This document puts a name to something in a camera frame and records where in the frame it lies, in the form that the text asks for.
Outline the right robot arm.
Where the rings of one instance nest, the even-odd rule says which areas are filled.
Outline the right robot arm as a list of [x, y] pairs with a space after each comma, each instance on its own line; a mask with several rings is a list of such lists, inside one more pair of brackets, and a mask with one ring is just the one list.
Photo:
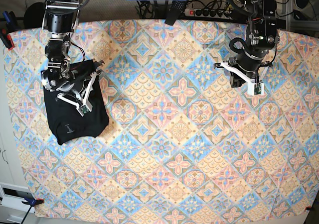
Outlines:
[[80, 9], [89, 0], [45, 0], [42, 28], [49, 32], [50, 39], [45, 47], [47, 68], [41, 71], [41, 82], [57, 98], [76, 107], [81, 115], [92, 111], [89, 101], [93, 84], [100, 75], [98, 63], [83, 60], [72, 64], [68, 54], [74, 43], [71, 35], [78, 24]]

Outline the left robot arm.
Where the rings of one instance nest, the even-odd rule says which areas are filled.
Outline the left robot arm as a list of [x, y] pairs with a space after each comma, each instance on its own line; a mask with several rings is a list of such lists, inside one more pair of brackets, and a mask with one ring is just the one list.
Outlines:
[[[201, 51], [197, 51], [195, 48], [199, 48], [201, 43], [209, 45], [213, 41], [217, 41], [216, 38], [206, 37], [205, 35], [214, 35], [214, 32], [218, 30], [215, 24], [209, 22], [204, 25], [204, 22], [194, 22], [192, 25], [191, 34], [178, 34], [178, 39], [172, 40], [165, 47], [166, 53], [169, 58], [174, 62], [179, 63], [185, 73], [192, 77], [196, 83], [196, 87], [202, 91], [205, 90], [208, 85], [216, 80], [213, 74], [213, 69], [225, 69], [230, 74], [229, 84], [231, 88], [239, 88], [243, 84], [247, 84], [247, 94], [250, 96], [263, 95], [264, 84], [261, 83], [259, 76], [259, 69], [264, 68], [263, 72], [267, 71], [267, 67], [272, 66], [272, 61], [263, 62], [264, 57], [268, 54], [269, 50], [276, 47], [279, 36], [277, 32], [277, 22], [274, 15], [276, 10], [275, 0], [244, 0], [244, 10], [238, 8], [237, 5], [232, 5], [235, 10], [239, 9], [240, 12], [248, 14], [248, 24], [246, 27], [246, 40], [240, 37], [235, 37], [229, 41], [229, 49], [237, 55], [235, 57], [228, 57], [226, 60], [221, 60], [220, 63], [212, 63], [204, 61], [208, 55], [201, 53], [200, 58], [194, 58], [193, 55], [199, 54]], [[79, 112], [84, 110], [84, 113], [92, 110], [92, 104], [90, 103], [90, 94], [93, 91], [97, 91], [100, 95], [101, 89], [97, 83], [98, 76], [101, 70], [92, 71], [85, 78], [80, 76], [72, 82], [63, 85], [59, 92], [56, 94], [55, 101], [65, 102], [69, 105], [73, 105]], [[141, 102], [142, 105], [146, 105], [147, 102], [151, 102], [160, 95], [158, 87], [151, 82], [146, 82], [138, 85], [137, 82], [132, 83], [125, 89], [128, 96], [135, 102]]]

